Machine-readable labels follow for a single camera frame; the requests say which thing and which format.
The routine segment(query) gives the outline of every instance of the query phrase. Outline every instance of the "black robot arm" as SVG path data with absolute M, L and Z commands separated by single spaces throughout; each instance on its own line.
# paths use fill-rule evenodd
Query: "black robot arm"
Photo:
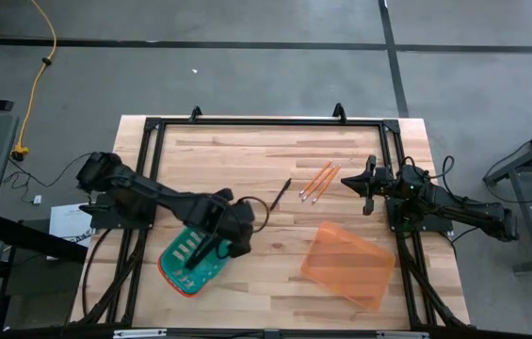
M 476 226 L 501 241 L 518 239 L 512 212 L 502 204 L 456 196 L 432 184 L 426 172 L 412 165 L 403 165 L 394 178 L 387 168 L 377 168 L 376 162 L 377 158 L 370 155 L 362 174 L 341 179 L 343 184 L 366 198 L 365 215 L 374 210 L 372 197 L 378 195 L 399 202 L 395 206 L 398 222 L 415 224 L 426 215 L 435 215 Z
M 254 214 L 248 202 L 230 203 L 234 197 L 229 188 L 213 194 L 177 192 L 135 173 L 114 153 L 93 153 L 76 179 L 78 188 L 88 193 L 104 192 L 97 202 L 107 204 L 82 206 L 93 216 L 117 213 L 131 223 L 149 220 L 156 203 L 169 209 L 186 227 L 212 238 L 229 240 L 231 257 L 250 252 Z

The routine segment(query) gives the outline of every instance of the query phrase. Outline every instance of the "wooden tabletop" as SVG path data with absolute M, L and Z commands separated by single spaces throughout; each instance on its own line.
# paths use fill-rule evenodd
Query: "wooden tabletop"
M 136 166 L 145 118 L 121 117 L 115 140 L 114 152 L 132 169 Z M 412 156 L 419 167 L 434 173 L 424 121 L 399 121 L 406 155 Z M 339 180 L 362 173 L 369 154 L 376 155 L 381 162 L 379 145 L 379 133 L 372 127 L 168 126 L 158 175 L 158 182 L 164 185 L 195 192 L 216 192 L 229 187 L 237 198 L 252 195 L 270 204 L 288 178 L 293 182 L 272 211 L 266 228 L 251 239 L 251 253 L 231 260 L 193 299 L 179 295 L 157 269 L 157 259 L 183 227 L 171 212 L 158 208 L 143 259 L 134 326 L 407 329 L 398 260 L 377 313 L 367 312 L 333 295 L 301 276 L 299 271 L 323 221 L 337 223 L 397 253 L 383 201 L 376 198 L 375 212 L 365 217 L 362 215 L 364 200 Z M 394 169 L 397 169 L 395 152 L 392 153 Z M 145 175 L 151 167 L 152 156 L 149 152 Z M 298 193 L 328 160 L 341 166 L 338 175 L 318 203 L 302 203 Z M 89 307 L 113 279 L 121 235 L 121 231 L 111 232 L 97 250 L 89 273 Z M 97 237 L 97 234 L 92 237 L 90 249 Z M 452 248 L 439 234 L 422 233 L 422 238 L 431 284 L 454 314 L 468 322 Z M 424 319 L 422 294 L 412 281 L 419 314 Z M 119 316 L 126 296 L 127 284 L 122 289 Z M 77 293 L 72 320 L 81 315 L 81 296 Z

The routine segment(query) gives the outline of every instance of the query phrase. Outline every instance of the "translucent orange container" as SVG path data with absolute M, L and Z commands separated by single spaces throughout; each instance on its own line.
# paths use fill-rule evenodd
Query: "translucent orange container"
M 377 312 L 391 280 L 395 256 L 339 226 L 323 222 L 301 273 L 330 291 Z

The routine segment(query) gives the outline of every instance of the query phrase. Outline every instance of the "gray floor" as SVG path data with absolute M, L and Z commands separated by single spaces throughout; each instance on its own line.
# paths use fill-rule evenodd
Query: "gray floor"
M 67 38 L 384 42 L 376 0 L 39 3 Z M 388 3 L 398 43 L 532 45 L 532 0 Z M 48 30 L 29 2 L 0 1 L 0 35 L 48 37 Z M 0 98 L 13 100 L 12 113 L 21 118 L 47 51 L 0 47 Z M 532 55 L 398 58 L 410 116 L 426 120 L 437 170 L 453 154 L 458 163 L 448 179 L 454 190 L 490 200 L 480 178 L 532 137 Z M 350 116 L 397 117 L 386 53 L 61 48 L 40 81 L 24 166 L 48 180 L 81 153 L 110 150 L 121 114 L 188 114 L 200 105 L 205 114 L 326 116 L 336 102 Z M 44 197 L 40 207 L 20 202 L 21 192 L 5 186 L 0 215 L 47 218 L 50 205 L 84 201 L 73 176 L 74 170 L 50 189 L 32 186 Z M 504 186 L 498 191 L 511 196 Z M 512 265 L 532 259 L 526 230 L 521 232 L 518 243 L 472 233 L 457 244 L 469 313 L 482 329 L 532 333 L 532 274 L 511 272 Z M 79 267 L 62 269 L 75 272 L 68 282 L 74 289 Z M 21 297 L 10 325 L 58 324 L 66 311 L 50 305 L 66 308 L 73 294 L 61 287 Z

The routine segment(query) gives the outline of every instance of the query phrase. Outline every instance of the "orange pencil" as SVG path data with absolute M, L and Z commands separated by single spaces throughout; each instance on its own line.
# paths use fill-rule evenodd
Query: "orange pencil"
M 318 187 L 324 183 L 324 181 L 326 180 L 326 178 L 328 178 L 333 172 L 334 172 L 334 169 L 336 169 L 336 166 L 333 166 L 332 169 L 330 169 L 329 171 L 326 172 L 326 175 L 322 177 L 322 179 L 320 179 L 320 181 L 318 181 L 317 184 L 315 184 L 315 186 L 313 186 L 312 188 L 310 188 L 310 190 L 305 193 L 305 197 L 301 198 L 302 201 L 305 202 L 305 200 L 307 199 L 307 197 L 309 197 L 312 193 L 314 193 L 315 190 L 318 189 Z
M 329 176 L 329 180 L 327 180 L 327 182 L 324 184 L 324 187 L 322 187 L 320 189 L 320 192 L 318 193 L 317 197 L 315 197 L 313 200 L 312 200 L 312 204 L 314 204 L 315 202 L 318 201 L 318 199 L 320 198 L 320 196 L 322 195 L 322 193 L 324 193 L 324 191 L 326 190 L 326 188 L 330 185 L 330 182 L 332 181 L 332 179 L 334 178 L 335 175 L 337 175 L 337 172 L 341 169 L 341 167 L 337 167 L 336 169 L 333 170 L 332 174 Z
M 330 166 L 330 164 L 332 164 L 332 161 L 329 160 L 329 162 L 328 162 L 326 165 L 324 165 L 324 167 L 320 170 L 320 172 L 318 172 L 318 173 L 315 175 L 314 179 L 312 179 L 312 181 L 309 182 L 309 183 L 303 188 L 303 190 L 301 190 L 301 191 L 299 192 L 299 196 L 302 196 L 303 193 L 305 193 L 305 191 L 306 191 L 308 188 L 310 188 L 310 186 L 314 183 L 315 179 L 319 178 L 320 175 L 322 175 L 322 172 L 324 172 L 324 170 L 327 169 L 327 168 Z

